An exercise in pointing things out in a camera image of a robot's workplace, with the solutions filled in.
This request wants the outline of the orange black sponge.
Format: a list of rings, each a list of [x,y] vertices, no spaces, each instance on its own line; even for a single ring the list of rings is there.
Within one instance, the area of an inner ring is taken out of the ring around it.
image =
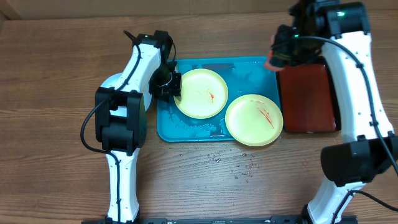
[[[264,64],[264,67],[268,70],[274,71],[274,72],[279,72],[282,71],[285,67],[285,62],[284,60],[280,57],[278,52],[274,52],[272,49],[272,46],[275,43],[275,37],[276,35],[271,36],[271,46],[270,46],[270,51],[267,56],[267,60]]]

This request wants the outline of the light blue plate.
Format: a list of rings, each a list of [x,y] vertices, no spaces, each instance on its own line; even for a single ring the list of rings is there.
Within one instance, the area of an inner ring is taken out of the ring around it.
[[[116,73],[112,76],[110,76],[109,78],[107,78],[102,84],[101,87],[103,88],[111,88],[113,87],[116,82],[119,80],[119,78],[122,76],[122,73]],[[149,94],[148,91],[148,87],[149,85],[146,85],[146,89],[143,90],[143,95],[144,95],[144,105],[145,105],[145,110],[147,111],[149,109],[150,104],[152,103],[152,95]],[[126,109],[125,108],[121,108],[118,109],[115,112],[111,112],[112,115],[126,115]]]

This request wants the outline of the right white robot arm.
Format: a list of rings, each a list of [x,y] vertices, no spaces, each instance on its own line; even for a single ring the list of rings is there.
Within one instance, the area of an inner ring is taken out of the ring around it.
[[[298,66],[322,55],[340,110],[339,145],[325,147],[325,178],[297,223],[356,223],[343,211],[375,176],[397,167],[397,136],[380,98],[371,59],[371,26],[361,2],[300,0],[291,26],[278,28],[271,68]]]

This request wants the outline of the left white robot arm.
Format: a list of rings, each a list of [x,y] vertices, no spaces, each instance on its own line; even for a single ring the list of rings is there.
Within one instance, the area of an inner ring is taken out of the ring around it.
[[[137,159],[147,136],[152,99],[181,97],[182,76],[169,55],[175,44],[168,32],[126,34],[132,55],[122,73],[109,77],[95,93],[95,134],[109,167],[110,203],[103,223],[138,223]]]

